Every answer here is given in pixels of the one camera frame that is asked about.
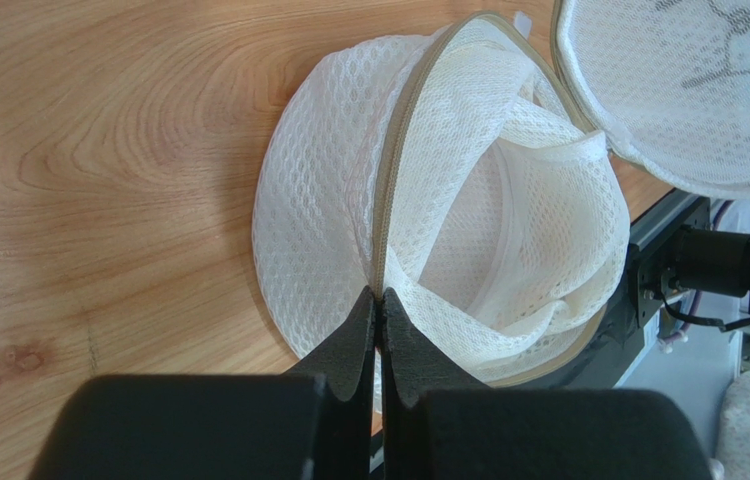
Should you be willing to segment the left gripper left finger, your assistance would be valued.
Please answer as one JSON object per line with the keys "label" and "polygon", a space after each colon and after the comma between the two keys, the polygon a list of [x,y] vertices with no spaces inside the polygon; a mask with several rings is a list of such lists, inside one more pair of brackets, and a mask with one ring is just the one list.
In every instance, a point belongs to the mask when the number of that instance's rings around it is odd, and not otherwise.
{"label": "left gripper left finger", "polygon": [[107,375],[61,410],[34,479],[365,479],[377,303],[278,375]]}

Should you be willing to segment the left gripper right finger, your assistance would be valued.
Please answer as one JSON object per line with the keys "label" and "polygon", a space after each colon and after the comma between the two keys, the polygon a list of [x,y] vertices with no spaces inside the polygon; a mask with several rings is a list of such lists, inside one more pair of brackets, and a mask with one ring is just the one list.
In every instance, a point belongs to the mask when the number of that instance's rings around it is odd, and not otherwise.
{"label": "left gripper right finger", "polygon": [[389,479],[707,479],[708,456],[664,395],[494,389],[380,306],[384,474]]}

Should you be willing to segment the beige mesh laundry bag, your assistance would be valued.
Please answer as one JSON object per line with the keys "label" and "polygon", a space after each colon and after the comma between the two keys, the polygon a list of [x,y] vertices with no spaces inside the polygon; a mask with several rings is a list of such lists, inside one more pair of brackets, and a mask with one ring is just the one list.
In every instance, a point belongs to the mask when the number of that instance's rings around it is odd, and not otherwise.
{"label": "beige mesh laundry bag", "polygon": [[270,140],[252,227],[297,356],[364,287],[390,288],[479,380],[548,373],[623,272],[611,155],[750,199],[750,1],[560,1],[551,51],[481,12],[314,67]]}

